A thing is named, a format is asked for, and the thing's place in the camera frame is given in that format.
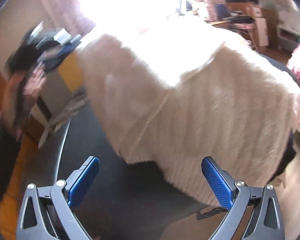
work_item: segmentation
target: desk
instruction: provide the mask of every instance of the desk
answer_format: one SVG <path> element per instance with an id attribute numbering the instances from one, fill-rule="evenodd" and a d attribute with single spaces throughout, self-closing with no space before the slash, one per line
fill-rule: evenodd
<path id="1" fill-rule="evenodd" d="M 228 21 L 207 22 L 207 24 L 212 25 L 216 28 L 227 28 L 229 26 Z"/>
<path id="2" fill-rule="evenodd" d="M 256 51 L 259 51 L 256 40 L 253 37 L 253 32 L 256 31 L 257 25 L 255 23 L 232 23 L 230 28 L 240 32 L 241 36 L 246 39 L 245 35 L 249 35 L 253 47 Z"/>

